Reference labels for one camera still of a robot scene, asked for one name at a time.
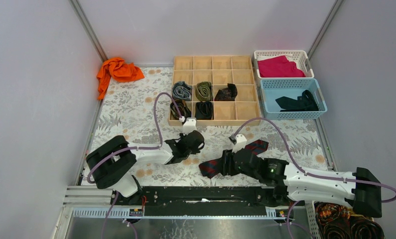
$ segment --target robotic arm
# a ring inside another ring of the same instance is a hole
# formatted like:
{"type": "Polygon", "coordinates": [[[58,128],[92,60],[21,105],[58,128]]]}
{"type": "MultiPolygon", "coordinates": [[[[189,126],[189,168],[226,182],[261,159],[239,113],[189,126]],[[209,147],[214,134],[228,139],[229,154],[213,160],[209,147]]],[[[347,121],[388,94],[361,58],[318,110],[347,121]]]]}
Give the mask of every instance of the robotic arm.
{"type": "Polygon", "coordinates": [[[188,118],[183,124],[180,138],[166,140],[161,147],[159,144],[129,143],[122,135],[118,135],[90,153],[86,157],[86,162],[92,171],[112,154],[92,172],[92,175],[97,188],[112,187],[127,198],[140,189],[136,179],[127,173],[135,163],[180,163],[190,154],[199,153],[204,146],[204,137],[196,131],[196,119],[188,118]]]}
{"type": "Polygon", "coordinates": [[[369,217],[382,216],[380,187],[328,179],[339,177],[379,183],[368,169],[358,167],[356,172],[334,172],[303,167],[306,173],[302,173],[288,161],[257,157],[245,149],[247,141],[242,134],[236,135],[232,142],[235,144],[233,149],[223,151],[223,175],[243,173],[267,186],[273,186],[274,194],[270,199],[273,204],[285,201],[319,201],[344,205],[353,208],[355,213],[369,217]],[[308,174],[323,176],[324,179],[308,174]]]}

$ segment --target pink folded fabric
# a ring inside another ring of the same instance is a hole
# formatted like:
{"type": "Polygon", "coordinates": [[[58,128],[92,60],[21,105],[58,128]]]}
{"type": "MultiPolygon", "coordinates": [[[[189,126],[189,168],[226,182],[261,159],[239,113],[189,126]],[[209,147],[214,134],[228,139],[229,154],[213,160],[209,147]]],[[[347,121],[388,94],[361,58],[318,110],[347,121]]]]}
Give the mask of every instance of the pink folded fabric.
{"type": "Polygon", "coordinates": [[[296,63],[285,56],[258,61],[261,77],[305,77],[305,73],[296,67],[296,63]]]}

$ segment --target red and navy tie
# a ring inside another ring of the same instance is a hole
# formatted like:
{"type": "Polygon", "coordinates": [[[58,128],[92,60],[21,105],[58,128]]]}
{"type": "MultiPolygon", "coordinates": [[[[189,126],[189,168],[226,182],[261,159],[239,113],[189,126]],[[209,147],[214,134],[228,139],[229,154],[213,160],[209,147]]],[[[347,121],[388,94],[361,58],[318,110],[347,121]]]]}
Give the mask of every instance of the red and navy tie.
{"type": "MultiPolygon", "coordinates": [[[[268,142],[258,139],[246,145],[245,148],[252,151],[253,154],[258,155],[268,149],[268,142]]],[[[199,164],[199,169],[201,170],[202,176],[213,178],[215,175],[219,174],[221,170],[221,160],[222,158],[218,158],[199,164]]]]}

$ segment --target table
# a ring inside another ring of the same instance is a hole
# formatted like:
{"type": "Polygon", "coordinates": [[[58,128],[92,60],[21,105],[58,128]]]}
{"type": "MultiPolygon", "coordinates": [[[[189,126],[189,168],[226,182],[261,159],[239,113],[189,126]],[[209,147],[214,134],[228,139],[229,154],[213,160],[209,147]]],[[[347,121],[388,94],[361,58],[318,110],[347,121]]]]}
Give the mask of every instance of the table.
{"type": "MultiPolygon", "coordinates": [[[[170,93],[173,68],[141,69],[144,79],[129,83],[119,83],[111,79],[89,152],[116,135],[124,135],[128,142],[134,143],[159,142],[152,108],[155,97],[160,92],[170,93]]],[[[168,125],[170,102],[168,97],[161,96],[157,104],[156,112],[163,140],[178,138],[181,132],[180,126],[168,125]]],[[[327,170],[314,120],[275,120],[274,123],[286,136],[292,154],[301,166],[327,170]]],[[[205,147],[201,153],[191,155],[178,164],[137,163],[129,172],[142,186],[263,186],[256,179],[242,174],[233,177],[219,174],[212,179],[201,175],[198,165],[221,157],[224,149],[231,149],[233,145],[228,137],[237,128],[238,126],[198,126],[198,131],[205,138],[205,147]]],[[[257,139],[269,142],[267,152],[260,154],[260,157],[290,161],[281,137],[267,122],[258,126],[246,126],[241,133],[248,142],[257,139]]],[[[90,185],[86,181],[88,173],[89,168],[85,164],[81,185],[90,185]]]]}

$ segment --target blue plastic basket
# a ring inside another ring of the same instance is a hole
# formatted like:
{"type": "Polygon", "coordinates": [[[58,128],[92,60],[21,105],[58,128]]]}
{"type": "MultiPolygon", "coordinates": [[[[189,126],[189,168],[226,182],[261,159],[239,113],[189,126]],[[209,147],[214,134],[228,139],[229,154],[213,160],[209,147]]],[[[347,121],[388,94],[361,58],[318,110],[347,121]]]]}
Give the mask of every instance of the blue plastic basket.
{"type": "Polygon", "coordinates": [[[269,120],[317,119],[327,112],[327,106],[318,81],[314,78],[262,79],[261,92],[264,102],[264,116],[269,120]],[[282,96],[297,99],[305,90],[309,90],[314,96],[319,111],[280,112],[282,108],[277,104],[276,99],[282,96]]]}

